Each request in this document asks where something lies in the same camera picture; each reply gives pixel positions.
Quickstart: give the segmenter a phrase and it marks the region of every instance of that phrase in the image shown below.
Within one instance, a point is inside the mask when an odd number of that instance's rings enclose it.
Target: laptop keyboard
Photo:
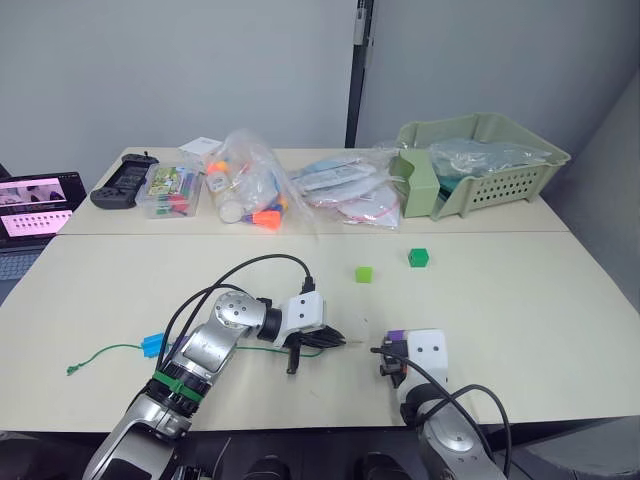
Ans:
[[[21,279],[39,256],[40,252],[0,255],[0,280]]]

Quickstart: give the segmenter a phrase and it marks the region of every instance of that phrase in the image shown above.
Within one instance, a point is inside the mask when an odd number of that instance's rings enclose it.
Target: white box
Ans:
[[[220,145],[222,145],[222,142],[200,137],[178,147],[178,150],[180,150],[185,162],[192,163],[204,172],[207,157]]]

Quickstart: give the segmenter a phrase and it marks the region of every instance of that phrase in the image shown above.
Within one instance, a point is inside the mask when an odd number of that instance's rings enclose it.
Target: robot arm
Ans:
[[[447,349],[440,330],[396,330],[388,332],[381,347],[412,360],[440,384],[447,384]],[[380,373],[389,375],[397,391],[400,413],[407,425],[415,426],[442,400],[440,392],[413,368],[382,354]],[[448,403],[418,427],[420,457],[429,478],[447,480],[501,480],[506,477],[487,456],[469,422]]]
[[[324,301],[315,291],[289,299],[281,309],[244,292],[221,295],[209,320],[194,329],[134,399],[91,458],[83,480],[170,475],[176,443],[191,427],[191,417],[231,360],[238,340],[252,334],[291,348],[288,373],[297,369],[301,345],[344,343],[339,332],[325,326]]]

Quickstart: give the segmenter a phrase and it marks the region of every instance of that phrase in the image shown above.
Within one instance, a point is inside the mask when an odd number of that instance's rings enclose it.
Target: gray wall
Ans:
[[[545,198],[640,310],[640,73]]]
[[[381,0],[357,144],[500,112],[570,153],[638,66],[638,0]]]
[[[250,127],[344,144],[355,1],[0,0],[0,161],[79,170]]]

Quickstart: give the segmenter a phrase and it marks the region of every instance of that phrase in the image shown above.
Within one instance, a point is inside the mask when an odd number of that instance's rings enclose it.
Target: game controller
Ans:
[[[122,157],[122,165],[118,167],[106,183],[91,192],[89,198],[96,207],[106,210],[117,210],[135,207],[136,194],[144,184],[147,170],[158,159],[144,155],[128,153]]]

